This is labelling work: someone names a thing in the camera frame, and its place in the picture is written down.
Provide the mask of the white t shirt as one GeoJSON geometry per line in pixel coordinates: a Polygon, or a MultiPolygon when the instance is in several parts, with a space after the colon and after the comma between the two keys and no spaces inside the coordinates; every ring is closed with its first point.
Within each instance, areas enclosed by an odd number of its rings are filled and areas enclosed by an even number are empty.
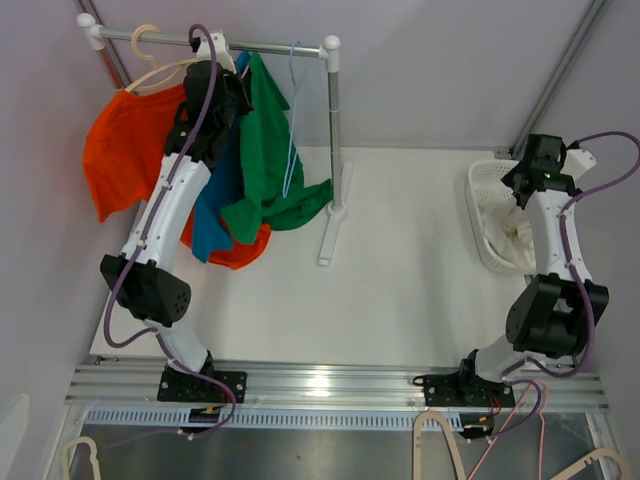
{"type": "Polygon", "coordinates": [[[520,270],[535,268],[533,233],[525,212],[513,203],[481,212],[482,232],[493,251],[520,270]]]}

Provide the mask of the light blue wire hanger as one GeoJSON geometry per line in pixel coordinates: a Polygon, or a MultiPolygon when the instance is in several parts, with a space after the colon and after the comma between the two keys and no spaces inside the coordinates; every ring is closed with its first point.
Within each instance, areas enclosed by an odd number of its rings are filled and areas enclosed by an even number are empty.
{"type": "Polygon", "coordinates": [[[295,56],[295,50],[297,47],[301,46],[301,42],[296,40],[292,45],[289,53],[289,73],[290,80],[293,87],[293,104],[290,108],[290,121],[289,121],[289,139],[288,139],[288,148],[287,148],[287,164],[285,168],[284,180],[282,184],[282,196],[287,198],[289,195],[289,191],[291,188],[291,184],[293,181],[294,171],[298,160],[298,153],[294,144],[295,138],[295,124],[296,124],[296,114],[297,114],[297,104],[298,98],[300,94],[300,90],[305,81],[306,72],[303,72],[301,75],[296,74],[296,70],[293,65],[293,59],[295,56]]]}

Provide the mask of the green t shirt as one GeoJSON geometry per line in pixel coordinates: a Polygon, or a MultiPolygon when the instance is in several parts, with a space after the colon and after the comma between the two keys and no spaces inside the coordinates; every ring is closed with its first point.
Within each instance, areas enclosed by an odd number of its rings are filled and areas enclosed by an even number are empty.
{"type": "Polygon", "coordinates": [[[244,183],[241,199],[221,209],[234,240],[252,244],[260,227],[297,229],[332,199],[332,181],[306,184],[282,94],[261,56],[243,52],[238,69],[245,75],[253,110],[240,118],[239,158],[244,183]]]}

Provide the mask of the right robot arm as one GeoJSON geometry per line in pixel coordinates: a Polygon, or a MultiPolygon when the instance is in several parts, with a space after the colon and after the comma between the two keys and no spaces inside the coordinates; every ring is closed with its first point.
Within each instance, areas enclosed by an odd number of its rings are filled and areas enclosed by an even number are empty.
{"type": "Polygon", "coordinates": [[[583,192],[563,170],[577,148],[558,136],[531,134],[502,178],[532,228],[536,273],[511,306],[504,335],[462,360],[455,392],[466,404],[504,392],[509,376],[526,365],[571,377],[592,353],[609,291],[594,283],[579,244],[575,206],[583,192]]]}

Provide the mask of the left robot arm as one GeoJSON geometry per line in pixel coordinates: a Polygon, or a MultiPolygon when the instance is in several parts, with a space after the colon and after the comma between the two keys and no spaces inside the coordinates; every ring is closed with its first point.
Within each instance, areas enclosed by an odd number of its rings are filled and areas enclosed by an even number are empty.
{"type": "Polygon", "coordinates": [[[225,152],[235,120],[252,106],[236,68],[204,60],[190,65],[167,134],[160,172],[143,214],[118,255],[105,255],[100,272],[110,289],[103,336],[115,349],[130,345],[111,334],[115,307],[143,322],[155,336],[170,370],[181,374],[180,389],[194,401],[215,389],[210,352],[184,316],[191,300],[188,283],[173,273],[184,227],[199,195],[225,152]]]}

